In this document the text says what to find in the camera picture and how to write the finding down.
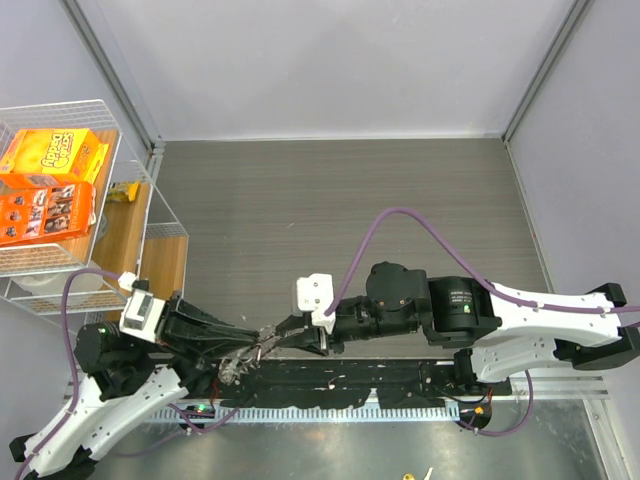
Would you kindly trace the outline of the wooden shelf board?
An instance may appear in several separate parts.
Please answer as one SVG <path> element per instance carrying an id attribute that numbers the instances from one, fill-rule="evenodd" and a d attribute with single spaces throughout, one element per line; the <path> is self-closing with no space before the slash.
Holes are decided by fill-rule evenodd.
<path id="1" fill-rule="evenodd" d="M 188 234 L 148 169 L 125 153 L 123 135 L 106 130 L 97 136 L 109 145 L 95 197 L 97 220 L 107 222 L 106 233 L 100 236 L 93 225 L 87 236 L 50 245 L 44 254 L 47 271 L 68 275 L 95 263 L 114 273 L 131 271 L 149 278 L 151 287 L 168 297 L 183 289 Z M 140 183 L 134 201 L 109 202 L 110 185 L 125 181 Z"/>

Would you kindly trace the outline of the orange photo printed box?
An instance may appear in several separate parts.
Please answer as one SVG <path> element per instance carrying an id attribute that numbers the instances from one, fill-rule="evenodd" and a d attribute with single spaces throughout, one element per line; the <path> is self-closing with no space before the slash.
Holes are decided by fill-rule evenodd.
<path id="1" fill-rule="evenodd" d="M 1 246 L 59 242 L 87 236 L 95 223 L 93 185 L 26 189 L 1 196 Z"/>

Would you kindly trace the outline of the yellow orange cereal box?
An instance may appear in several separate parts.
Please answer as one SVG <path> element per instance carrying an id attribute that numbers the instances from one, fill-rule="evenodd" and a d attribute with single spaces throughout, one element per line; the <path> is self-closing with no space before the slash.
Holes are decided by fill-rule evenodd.
<path id="1" fill-rule="evenodd" d="M 88 128 L 21 129 L 1 157 L 1 181 L 12 189 L 93 184 L 108 151 Z"/>

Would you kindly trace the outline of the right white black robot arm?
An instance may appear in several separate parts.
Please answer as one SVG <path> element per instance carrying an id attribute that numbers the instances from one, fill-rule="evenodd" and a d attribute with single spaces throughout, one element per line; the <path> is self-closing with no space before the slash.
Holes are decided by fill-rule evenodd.
<path id="1" fill-rule="evenodd" d="M 453 351 L 455 387 L 473 394 L 533 368 L 568 362 L 578 371 L 615 369 L 639 356 L 639 332 L 615 308 L 621 287 L 607 283 L 577 296 L 528 292 L 460 276 L 428 277 L 381 262 L 363 296 L 342 299 L 333 313 L 328 274 L 301 277 L 296 310 L 276 328 L 276 344 L 327 356 L 350 341 L 420 331 L 431 346 Z"/>

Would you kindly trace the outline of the aluminium frame rail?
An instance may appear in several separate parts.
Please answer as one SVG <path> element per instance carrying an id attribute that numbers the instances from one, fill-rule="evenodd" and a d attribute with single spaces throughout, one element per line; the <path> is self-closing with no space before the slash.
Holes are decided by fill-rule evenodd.
<path id="1" fill-rule="evenodd" d="M 534 398 L 539 400 L 607 400 L 610 395 L 601 376 L 532 377 Z"/>

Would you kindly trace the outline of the small yellow packet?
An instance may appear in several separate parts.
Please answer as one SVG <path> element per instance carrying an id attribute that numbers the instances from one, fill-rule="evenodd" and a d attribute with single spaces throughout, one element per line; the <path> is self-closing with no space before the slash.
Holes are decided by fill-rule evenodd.
<path id="1" fill-rule="evenodd" d="M 108 188 L 106 201 L 108 203 L 134 202 L 139 188 L 139 181 L 113 182 Z"/>

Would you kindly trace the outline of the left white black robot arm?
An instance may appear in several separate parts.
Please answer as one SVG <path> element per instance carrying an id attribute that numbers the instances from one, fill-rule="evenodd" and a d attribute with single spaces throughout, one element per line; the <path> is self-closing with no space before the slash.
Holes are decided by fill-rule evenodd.
<path id="1" fill-rule="evenodd" d="M 186 302 L 133 291 L 118 322 L 81 328 L 71 342 L 73 393 L 39 432 L 10 444 L 21 479 L 85 479 L 129 432 L 187 396 L 207 395 L 221 360 L 259 343 Z"/>

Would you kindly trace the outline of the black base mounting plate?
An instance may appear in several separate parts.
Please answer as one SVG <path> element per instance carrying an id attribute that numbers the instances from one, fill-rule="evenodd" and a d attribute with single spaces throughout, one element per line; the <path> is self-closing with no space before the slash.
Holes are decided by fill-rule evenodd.
<path id="1" fill-rule="evenodd" d="M 224 407 L 361 408 L 371 393 L 384 409 L 441 406 L 446 399 L 509 396 L 509 381 L 466 383 L 454 363 L 436 359 L 271 359 L 240 379 L 219 382 Z"/>

